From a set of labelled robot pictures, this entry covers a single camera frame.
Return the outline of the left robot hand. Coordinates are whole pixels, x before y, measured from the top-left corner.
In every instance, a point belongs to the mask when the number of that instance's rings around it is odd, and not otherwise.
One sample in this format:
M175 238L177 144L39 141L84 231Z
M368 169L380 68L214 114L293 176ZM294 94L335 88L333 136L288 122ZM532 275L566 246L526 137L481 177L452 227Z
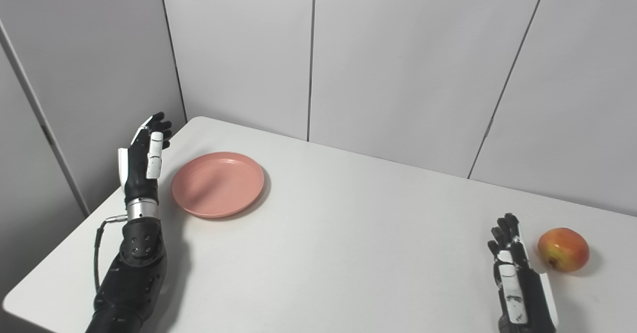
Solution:
M172 122L159 111L137 128L128 147L118 149L118 173L126 206L141 199L158 202L162 153L171 145L172 136Z

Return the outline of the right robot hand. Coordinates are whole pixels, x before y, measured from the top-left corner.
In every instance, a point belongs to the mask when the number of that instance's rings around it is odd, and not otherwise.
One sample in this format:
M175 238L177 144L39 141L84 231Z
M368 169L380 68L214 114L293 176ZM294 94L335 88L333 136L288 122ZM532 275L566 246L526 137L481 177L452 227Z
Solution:
M530 265L516 215L506 213L491 229L488 247L494 258L501 333L555 333L559 326L556 305L546 273Z

